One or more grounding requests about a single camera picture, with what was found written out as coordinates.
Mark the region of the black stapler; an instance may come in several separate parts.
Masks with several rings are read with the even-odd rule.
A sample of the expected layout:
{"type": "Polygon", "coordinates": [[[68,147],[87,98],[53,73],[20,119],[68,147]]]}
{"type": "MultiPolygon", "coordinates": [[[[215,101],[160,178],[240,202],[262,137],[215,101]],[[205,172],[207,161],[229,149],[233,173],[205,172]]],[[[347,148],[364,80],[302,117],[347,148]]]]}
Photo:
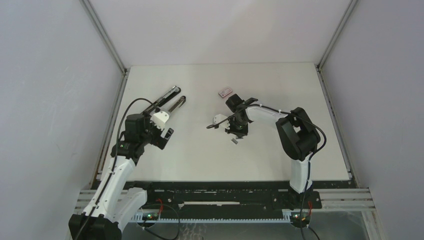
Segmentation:
{"type": "Polygon", "coordinates": [[[177,96],[180,92],[181,92],[181,88],[174,85],[164,95],[159,97],[149,107],[147,107],[143,112],[144,113],[157,112],[162,106],[168,103],[172,98],[177,96]]]}

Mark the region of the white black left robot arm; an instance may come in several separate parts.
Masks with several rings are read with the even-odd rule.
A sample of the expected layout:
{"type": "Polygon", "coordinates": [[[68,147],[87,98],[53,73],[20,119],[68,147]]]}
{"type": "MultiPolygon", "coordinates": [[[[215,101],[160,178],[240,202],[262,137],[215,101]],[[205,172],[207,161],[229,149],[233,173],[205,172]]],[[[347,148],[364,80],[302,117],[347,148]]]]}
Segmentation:
{"type": "Polygon", "coordinates": [[[124,130],[112,147],[105,177],[95,194],[80,214],[73,214],[68,222],[74,240],[120,240],[135,212],[142,206],[153,207],[157,196],[141,187],[128,190],[120,199],[129,176],[134,171],[147,145],[164,149],[172,134],[166,128],[171,114],[160,110],[154,114],[131,114],[122,120],[124,130]]]}

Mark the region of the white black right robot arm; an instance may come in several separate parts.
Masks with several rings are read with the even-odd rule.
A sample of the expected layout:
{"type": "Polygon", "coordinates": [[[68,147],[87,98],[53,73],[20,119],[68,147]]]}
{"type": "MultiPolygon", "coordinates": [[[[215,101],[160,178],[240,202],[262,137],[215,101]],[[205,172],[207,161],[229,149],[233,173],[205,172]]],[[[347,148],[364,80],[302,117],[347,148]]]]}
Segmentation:
{"type": "Polygon", "coordinates": [[[301,107],[285,112],[257,101],[253,97],[243,100],[237,94],[231,95],[225,104],[232,115],[224,121],[224,130],[242,139],[248,135],[251,123],[275,127],[284,152],[292,159],[289,203],[295,208],[302,208],[309,201],[306,191],[312,187],[310,161],[320,150],[320,130],[301,107]]]}

